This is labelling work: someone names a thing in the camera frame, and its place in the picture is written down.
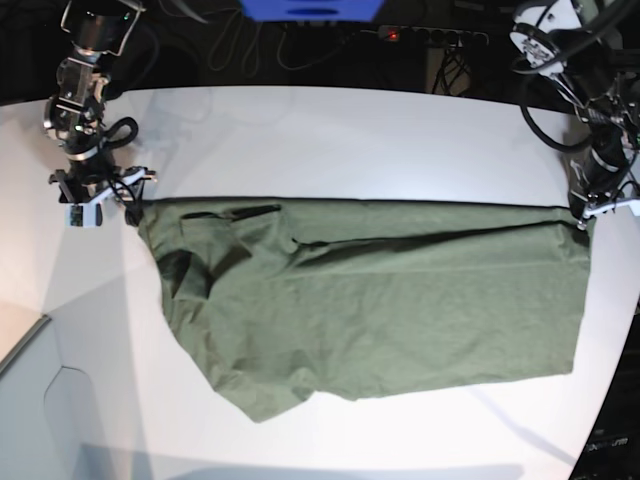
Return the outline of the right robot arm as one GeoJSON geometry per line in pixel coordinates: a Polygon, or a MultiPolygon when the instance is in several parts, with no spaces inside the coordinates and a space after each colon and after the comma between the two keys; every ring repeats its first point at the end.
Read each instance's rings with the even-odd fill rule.
{"type": "Polygon", "coordinates": [[[101,226],[109,199],[122,205],[128,225],[138,226],[144,187],[156,178],[148,168],[116,164],[114,152],[137,138],[139,125],[132,117],[104,123],[111,74],[99,65],[106,55],[122,55],[143,12],[140,1],[70,1],[63,11],[60,27],[73,49],[58,66],[59,91],[46,103],[43,129],[69,162],[48,182],[58,187],[71,227],[101,226]]]}

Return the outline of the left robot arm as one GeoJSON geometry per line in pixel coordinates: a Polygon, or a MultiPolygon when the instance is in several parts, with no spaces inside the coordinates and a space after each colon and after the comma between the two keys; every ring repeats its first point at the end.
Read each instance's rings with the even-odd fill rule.
{"type": "Polygon", "coordinates": [[[521,114],[545,145],[569,162],[569,209],[579,229],[619,207],[639,211],[639,53],[623,48],[618,25],[636,1],[527,1],[509,34],[519,52],[521,114]],[[529,112],[528,92],[546,81],[573,108],[587,136],[573,144],[547,135],[529,112]]]}

